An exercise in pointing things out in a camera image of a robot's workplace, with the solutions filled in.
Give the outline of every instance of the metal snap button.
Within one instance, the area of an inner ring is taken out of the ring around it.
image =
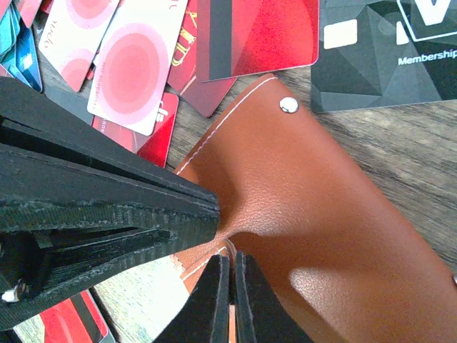
[[[279,102],[279,107],[286,113],[295,113],[298,111],[300,104],[294,98],[287,96]]]

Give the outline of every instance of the gray geometric pattern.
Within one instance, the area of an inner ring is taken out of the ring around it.
[[[313,111],[457,99],[457,34],[413,41],[400,3],[404,9],[412,5],[413,13],[415,0],[321,1],[319,60],[311,67]],[[428,33],[427,27],[418,25],[417,16],[413,26],[409,24],[422,36],[457,31],[456,3],[451,1],[440,27],[428,26]],[[324,49],[323,28],[352,19],[357,20],[357,42]],[[408,37],[406,44],[397,44],[397,25]]]

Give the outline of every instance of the pink circle pattern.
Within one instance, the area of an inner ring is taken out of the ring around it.
[[[135,124],[160,102],[169,58],[161,36],[147,24],[120,28],[100,51],[99,104],[118,124]]]
[[[113,0],[66,0],[71,20],[82,29],[93,29],[106,23],[116,9]]]
[[[60,74],[74,91],[79,91],[86,78],[94,54],[87,49],[73,51],[66,59]]]

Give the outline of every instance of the red and white card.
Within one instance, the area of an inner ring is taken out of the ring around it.
[[[41,0],[14,0],[14,4],[21,14],[22,21],[30,28],[40,8]]]
[[[92,127],[125,149],[164,168],[178,111],[178,102],[177,95],[164,93],[157,115],[157,123],[151,136],[144,136],[98,116],[94,117]]]
[[[60,0],[49,12],[39,50],[79,91],[119,0]]]
[[[87,110],[149,136],[187,0],[125,0],[100,46]]]
[[[0,76],[13,77],[1,64],[0,64]]]

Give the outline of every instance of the blue card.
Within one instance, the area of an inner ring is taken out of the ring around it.
[[[11,22],[12,22],[12,26],[14,28],[14,32],[16,33],[16,36],[19,34],[19,32],[21,31],[21,25],[20,25],[20,22],[21,22],[21,14],[19,13],[16,5],[14,4],[14,2],[11,3],[11,5],[9,5],[9,7],[11,8]]]
[[[16,67],[33,89],[43,91],[34,34],[23,23],[16,41]]]
[[[13,46],[10,49],[10,51],[3,58],[1,64],[13,77],[31,87],[30,83],[16,66],[16,46]]]
[[[12,15],[11,7],[9,6],[5,15],[0,19],[0,56],[5,55],[16,43],[15,40],[13,41]]]

